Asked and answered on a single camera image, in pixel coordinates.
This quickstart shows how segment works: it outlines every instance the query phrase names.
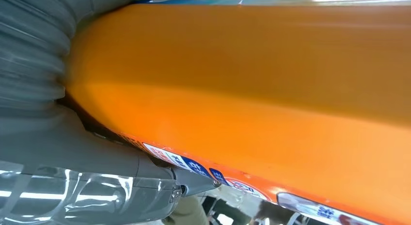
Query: white sticker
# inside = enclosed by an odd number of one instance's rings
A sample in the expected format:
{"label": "white sticker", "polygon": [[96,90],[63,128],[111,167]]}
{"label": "white sticker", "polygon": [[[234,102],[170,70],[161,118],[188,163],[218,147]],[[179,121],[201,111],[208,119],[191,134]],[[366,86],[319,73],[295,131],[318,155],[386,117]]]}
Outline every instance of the white sticker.
{"label": "white sticker", "polygon": [[143,143],[143,145],[147,148],[148,151],[151,152],[151,154],[153,154],[157,158],[162,159],[168,163],[172,163],[180,168],[191,170],[187,166],[187,164],[184,162],[183,158],[181,158],[181,156],[171,153],[169,151],[160,149],[158,147],[152,146],[150,144]]}
{"label": "white sticker", "polygon": [[279,193],[278,205],[331,225],[377,225],[369,220],[289,193]]}
{"label": "white sticker", "polygon": [[244,183],[244,182],[241,182],[241,181],[239,181],[239,180],[236,180],[236,179],[233,179],[233,178],[229,178],[229,177],[226,177],[225,180],[227,181],[227,183],[228,183],[231,187],[234,187],[234,188],[236,188],[236,189],[238,189],[238,190],[241,190],[241,191],[243,191],[243,192],[249,193],[249,194],[251,194],[251,195],[253,195],[253,196],[255,196],[255,197],[259,197],[259,198],[261,198],[261,199],[263,199],[263,200],[267,200],[267,197],[266,197],[264,194],[262,194],[259,190],[253,188],[252,186],[250,186],[250,185],[248,185],[248,184],[246,184],[246,183]]}

